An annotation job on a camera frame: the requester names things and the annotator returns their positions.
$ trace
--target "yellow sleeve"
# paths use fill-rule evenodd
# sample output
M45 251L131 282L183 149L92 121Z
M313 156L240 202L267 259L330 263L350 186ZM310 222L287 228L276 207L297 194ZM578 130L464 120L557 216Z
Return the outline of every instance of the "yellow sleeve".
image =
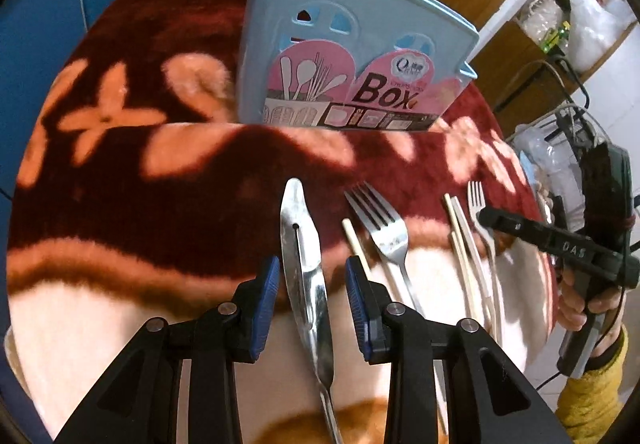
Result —
M596 444L620 414L618 389L627 349L628 334L623 329L620 350L605 368L566 382L556 415L575 444Z

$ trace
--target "fork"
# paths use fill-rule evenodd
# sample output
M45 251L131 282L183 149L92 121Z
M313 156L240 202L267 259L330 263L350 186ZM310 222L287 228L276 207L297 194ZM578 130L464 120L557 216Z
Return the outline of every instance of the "fork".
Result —
M414 304L414 309L424 318L424 310L406 271L409 231L404 220L393 206L366 182L356 186L350 192L345 191L344 196L369 231L380 253L400 268L404 286Z
M489 268L491 269L491 282L494 294L495 309L495 335L496 342L502 345L502 327L504 326L504 302L502 301L502 290L498 286L498 273L495 262L495 240L492 234L480 224L478 221L478 213L486 207L484 200L484 190L481 182L470 182L466 189L467 199L469 203L469 214L476 231L482 238L482 242L486 247L486 253L489 260Z

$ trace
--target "plush tablecloth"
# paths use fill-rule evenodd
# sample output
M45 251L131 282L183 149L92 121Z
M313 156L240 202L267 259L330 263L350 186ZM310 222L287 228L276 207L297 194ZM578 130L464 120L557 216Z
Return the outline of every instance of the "plush tablecloth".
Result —
M444 193L466 209L466 184L480 180L492 205L538 217L474 85L423 134L230 124L245 5L116 0L46 97L14 197L6 348L53 436L146 319L194 318L280 254L282 193L298 177L330 290L338 420L345 442L381 443L389 367L366 364L356 344L343 280L343 191L367 181L398 209L420 301L429 318L452 324L468 310ZM550 332L554 280L536 249L500 242L504 349L523 368ZM402 299L367 250L376 279ZM236 366L244 441L328 442L280 296L260 360ZM180 420L184 442L184 407Z

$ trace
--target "metal screw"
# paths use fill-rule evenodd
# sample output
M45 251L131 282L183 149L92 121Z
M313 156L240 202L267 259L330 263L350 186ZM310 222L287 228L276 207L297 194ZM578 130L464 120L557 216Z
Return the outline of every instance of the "metal screw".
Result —
M149 332L159 332L164 328L164 320L162 318L151 318L146 322L145 327Z
M386 306L386 311L392 316L401 316L406 312L406 308L402 303L390 303Z
M223 316L231 316L232 314L235 314L237 310L238 307L236 306L236 304L231 303L230 301L218 305L218 312L220 312Z
M478 322L475 319L471 319L471 318L463 319L460 322L460 326L462 327L463 331L471 332L472 334L474 332L478 332L478 329L480 328L480 325L478 325Z

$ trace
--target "large fork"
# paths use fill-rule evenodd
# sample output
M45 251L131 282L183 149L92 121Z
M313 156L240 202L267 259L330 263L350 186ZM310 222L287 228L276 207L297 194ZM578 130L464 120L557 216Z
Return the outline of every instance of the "large fork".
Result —
M486 247L489 268L491 270L491 284L494 294L496 342L499 345L502 345L502 331L504 330L504 302L502 300L502 289L498 283L497 265L495 262L495 240L488 229L478 221L478 213L486 207L482 183L470 182L467 187L466 198L469 202L469 215L471 216L471 221Z
M404 286L414 304L414 310L425 317L406 271L405 261L409 249L409 231L398 212L385 198L366 182L353 190L345 191L353 211L369 231L380 253L400 268Z

